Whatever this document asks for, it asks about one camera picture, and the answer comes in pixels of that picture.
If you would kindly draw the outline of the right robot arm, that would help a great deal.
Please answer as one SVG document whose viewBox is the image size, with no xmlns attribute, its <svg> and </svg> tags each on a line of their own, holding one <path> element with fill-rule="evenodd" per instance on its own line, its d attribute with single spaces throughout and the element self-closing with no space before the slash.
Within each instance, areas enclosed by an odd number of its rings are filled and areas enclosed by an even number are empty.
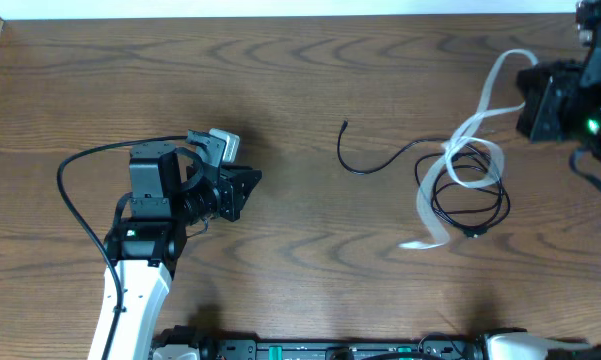
<svg viewBox="0 0 601 360">
<path fill-rule="evenodd" d="M 569 167 L 601 193 L 601 179 L 577 168 L 587 152 L 601 162 L 601 0 L 580 1 L 575 22 L 586 58 L 539 63 L 517 74 L 525 106 L 516 130 L 532 142 L 579 142 Z"/>
</svg>

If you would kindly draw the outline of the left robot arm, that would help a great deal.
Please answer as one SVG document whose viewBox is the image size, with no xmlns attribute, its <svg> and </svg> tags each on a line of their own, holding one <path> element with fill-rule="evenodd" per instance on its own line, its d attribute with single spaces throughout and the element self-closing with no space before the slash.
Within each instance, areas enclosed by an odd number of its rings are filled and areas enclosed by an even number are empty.
<svg viewBox="0 0 601 360">
<path fill-rule="evenodd" d="M 169 141 L 130 150 L 131 190 L 116 206 L 105 249 L 101 311 L 92 359 L 146 359 L 170 292 L 188 227 L 221 217 L 234 222 L 262 178 L 248 166 L 208 163 Z"/>
</svg>

